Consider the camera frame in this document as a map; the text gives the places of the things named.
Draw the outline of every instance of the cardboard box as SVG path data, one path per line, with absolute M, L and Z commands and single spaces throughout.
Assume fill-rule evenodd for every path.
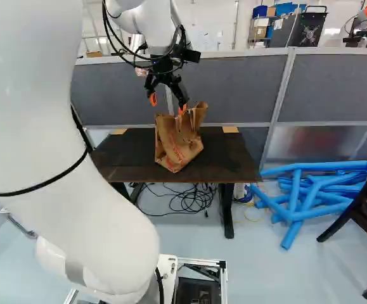
M 254 27 L 250 33 L 250 40 L 254 39 L 263 39 L 266 37 L 266 29 L 267 27 Z
M 276 13 L 276 8 L 274 6 L 267 8 L 266 16 L 268 17 L 274 17 Z
M 86 57 L 88 57 L 88 58 L 102 57 L 102 56 L 103 56 L 103 54 L 101 53 L 101 51 L 86 53 Z

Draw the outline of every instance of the black strap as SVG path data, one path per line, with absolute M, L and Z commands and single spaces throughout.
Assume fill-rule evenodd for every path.
M 22 189 L 22 190 L 12 191 L 12 192 L 6 192 L 6 193 L 0 193 L 0 197 L 8 197 L 8 196 L 21 195 L 21 194 L 32 192 L 32 191 L 41 189 L 41 188 L 43 188 L 45 186 L 48 186 L 48 185 L 52 184 L 53 182 L 56 182 L 58 179 L 61 179 L 62 177 L 66 176 L 67 174 L 69 174 L 73 170 L 75 170 L 76 167 L 79 166 L 83 162 L 83 160 L 85 159 L 86 155 L 87 155 L 87 148 L 84 150 L 82 157 L 80 157 L 77 160 L 77 162 L 75 162 L 71 167 L 67 168 L 62 173 L 58 174 L 57 176 L 54 176 L 52 179 L 48 179 L 45 182 L 42 182 L 40 184 L 36 184 L 36 185 L 34 185 L 32 187 L 28 187 L 28 188 L 25 188 L 25 189 Z

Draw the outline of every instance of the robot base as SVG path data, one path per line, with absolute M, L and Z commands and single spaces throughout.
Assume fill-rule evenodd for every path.
M 226 261 L 160 255 L 158 269 L 164 286 L 164 304 L 227 304 L 228 302 Z M 187 271 L 183 275 L 184 269 L 192 270 L 196 278 L 188 277 Z M 72 289 L 64 304 L 93 304 L 77 301 L 77 293 L 76 289 Z M 155 275 L 138 304 L 159 304 L 158 282 Z

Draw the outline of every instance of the black cable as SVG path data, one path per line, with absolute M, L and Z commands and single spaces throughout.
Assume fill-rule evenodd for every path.
M 56 175 L 56 176 L 54 176 L 50 179 L 47 179 L 44 182 L 40 182 L 39 184 L 36 184 L 34 186 L 31 186 L 31 187 L 28 187 L 28 188 L 25 188 L 25 189 L 0 193 L 0 197 L 17 196 L 17 195 L 29 193 L 29 192 L 32 192 L 32 191 L 36 191 L 36 190 L 41 189 L 45 186 L 48 186 L 48 185 L 60 180 L 62 177 L 68 175 L 73 170 L 75 170 L 83 162 L 86 155 L 87 155 L 87 148 L 84 150 L 82 156 L 72 166 L 70 166 L 69 168 L 67 168 L 63 172 L 59 173 L 58 175 Z
M 362 24 L 363 22 L 365 22 L 365 21 L 367 21 L 367 19 L 365 19 L 365 20 L 362 20 L 362 21 L 360 21 L 360 22 L 358 22 L 357 24 L 355 24 L 352 28 L 351 28 L 351 31 L 350 32 L 348 32 L 347 31 L 347 29 L 345 28 L 345 26 L 347 25 L 347 23 L 348 23 L 348 21 L 349 20 L 351 20 L 352 18 L 354 18 L 354 17 L 356 17 L 357 15 L 355 15 L 355 16 L 352 16 L 351 18 L 349 18 L 348 20 L 347 20 L 347 22 L 344 24 L 344 30 L 350 35 L 351 33 L 353 33 L 354 32 L 354 29 L 358 26 L 358 25 L 360 25 L 360 24 Z
M 351 20 L 352 18 L 355 18 L 355 17 L 357 17 L 357 14 L 356 15 L 354 15 L 354 16 L 352 16 L 352 17 L 350 17 L 345 23 L 344 23 L 344 31 L 349 35 L 351 32 L 348 32 L 347 31 L 347 28 L 346 28 L 346 26 L 347 26 L 347 23 L 349 22 L 349 20 Z
M 162 277 L 159 273 L 158 267 L 155 269 L 155 274 L 157 275 L 158 289 L 159 289 L 159 304 L 165 304 L 164 298 L 164 284 L 162 283 Z
M 112 25 L 110 24 L 110 21 L 107 17 L 107 14 L 108 14 L 108 10 L 107 10 L 107 6 L 105 5 L 104 1 L 102 2 L 102 15 L 103 15 L 103 24 L 104 24 L 104 27 L 105 27 L 105 32 L 106 32 L 106 36 L 107 36 L 107 39 L 110 43 L 110 45 L 112 46 L 113 50 L 116 52 L 116 53 L 120 53 L 120 51 L 114 46 L 114 43 L 110 37 L 110 34 L 108 32 L 108 29 L 110 29 L 111 33 L 113 34 L 113 36 L 116 38 L 116 40 L 120 43 L 120 45 L 126 49 L 127 52 L 131 53 L 134 58 L 133 58 L 133 62 L 129 61 L 128 59 L 124 58 L 123 55 L 119 54 L 120 58 L 128 63 L 129 65 L 131 65 L 132 67 L 134 68 L 142 68 L 142 69 L 150 69 L 152 67 L 154 67 L 157 62 L 151 64 L 151 65 L 147 65 L 147 66 L 141 66 L 141 65 L 137 65 L 135 64 L 135 57 L 138 57 L 138 58 L 141 58 L 141 59 L 144 59 L 144 60 L 148 60 L 148 61 L 153 61 L 154 58 L 147 58 L 147 57 L 144 57 L 144 56 L 141 56 L 139 55 L 137 52 L 133 52 L 132 50 L 130 50 L 120 39 L 119 37 L 117 36 L 117 34 L 114 32 L 114 29 L 112 27 Z M 169 47 L 169 49 L 167 50 L 167 52 L 162 55 L 162 56 L 159 56 L 156 58 L 156 60 L 159 60 L 159 59 L 162 59 L 162 58 L 165 58 L 167 56 L 170 56 L 171 52 L 173 52 L 173 49 L 174 49 L 174 45 L 176 43 L 176 39 L 177 39 L 177 33 L 179 31 L 179 29 L 181 30 L 182 32 L 182 39 L 184 39 L 185 43 L 186 43 L 186 34 L 184 33 L 184 28 L 182 25 L 180 25 L 179 27 L 177 27 L 175 29 L 175 32 L 174 32 L 174 35 L 173 35 L 173 38 L 172 38 L 172 43 L 171 43 L 171 46 Z M 153 71 L 149 71 L 152 75 L 162 75 L 162 74 L 168 74 L 168 73 L 173 73 L 175 72 L 176 70 L 179 70 L 180 68 L 183 67 L 183 63 L 184 61 L 181 59 L 181 64 L 176 67 L 176 68 L 173 68 L 172 70 L 169 70 L 169 71 L 166 71 L 166 72 L 156 72 L 154 73 Z
M 106 8 L 106 12 L 108 13 L 108 15 L 114 19 L 117 19 L 119 16 L 121 16 L 121 13 L 119 16 L 113 16 L 112 14 L 110 14 L 110 12 L 108 11 L 107 5 L 106 5 L 106 0 L 103 0 L 103 6 Z
M 140 193 L 143 192 L 145 189 L 148 189 L 149 192 L 151 192 L 158 198 L 163 196 L 172 196 L 172 198 L 169 200 L 169 209 L 171 209 L 173 212 L 167 212 L 163 214 L 150 214 L 140 209 L 145 215 L 150 217 L 163 217 L 170 214 L 196 214 L 201 211 L 205 211 L 205 216 L 208 217 L 207 209 L 211 206 L 214 195 L 216 194 L 216 186 L 212 187 L 208 183 L 196 183 L 193 185 L 193 187 L 185 191 L 177 191 L 171 189 L 167 187 L 165 183 L 163 183 L 163 186 L 166 189 L 170 190 L 171 193 L 157 194 L 149 187 L 148 184 L 145 184 L 141 188 Z M 174 206 L 174 203 L 176 204 L 176 202 L 179 202 L 179 199 L 180 207 Z
M 104 22 L 104 24 L 106 24 L 106 23 L 107 23 L 108 28 L 109 28 L 109 29 L 110 29 L 110 31 L 112 32 L 112 34 L 113 34 L 114 38 L 116 38 L 116 40 L 120 43 L 120 45 L 121 45 L 124 49 L 126 49 L 128 52 L 130 52 L 131 54 L 135 54 L 138 58 L 141 58 L 141 59 L 144 59 L 144 60 L 151 60 L 151 58 L 148 58 L 148 57 L 145 57 L 145 56 L 141 56 L 140 54 L 137 54 L 136 52 L 134 52 L 134 51 L 130 50 L 130 49 L 129 49 L 129 48 L 128 48 L 128 47 L 127 47 L 127 46 L 122 42 L 122 40 L 121 40 L 121 39 L 117 36 L 117 34 L 114 32 L 114 29 L 113 29 L 112 25 L 110 24 L 110 21 L 109 21 L 109 19 L 108 19 L 108 17 L 107 17 L 107 14 L 108 14 L 107 6 L 105 5 L 104 0 L 102 1 L 102 7 L 103 7 L 102 11 L 104 12 L 104 13 L 103 13 L 103 22 Z M 174 48 L 174 45 L 175 45 L 175 43 L 176 43 L 176 39 L 177 39 L 177 33 L 179 32 L 179 29 L 181 29 L 181 27 L 180 27 L 180 26 L 179 26 L 179 27 L 176 27 L 175 32 L 174 32 L 174 35 L 173 35 L 173 38 L 172 38 L 172 43 L 171 43 L 171 45 L 169 46 L 169 49 L 167 50 L 167 52 L 166 52 L 164 55 L 162 55 L 162 56 L 158 57 L 157 59 L 167 57 L 167 56 L 169 56 L 169 55 L 170 55 L 170 53 L 173 51 L 173 48 Z

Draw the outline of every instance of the white wall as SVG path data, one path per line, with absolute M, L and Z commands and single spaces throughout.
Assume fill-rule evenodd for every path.
M 276 3 L 284 3 L 288 0 L 277 0 Z M 331 37 L 329 32 L 336 29 L 342 30 L 344 23 L 355 15 L 361 7 L 361 0 L 294 0 L 294 3 L 310 5 L 326 5 L 329 14 L 324 25 L 323 35 L 319 45 Z M 101 0 L 87 0 L 91 14 L 94 18 L 99 36 L 105 36 L 103 22 L 101 19 Z M 273 5 L 274 0 L 263 0 L 263 5 Z M 236 18 L 235 0 L 176 0 L 179 15 L 195 49 L 205 51 L 231 50 Z M 261 0 L 238 0 L 238 23 L 235 50 L 241 51 L 247 48 L 247 38 L 250 26 L 252 10 L 261 4 Z M 128 33 L 123 32 L 124 42 L 128 43 Z M 83 37 L 94 36 L 94 29 L 87 10 L 84 10 Z M 102 39 L 102 50 L 108 53 L 106 39 Z M 86 39 L 90 51 L 99 51 L 96 39 Z M 86 52 L 82 43 L 79 54 Z

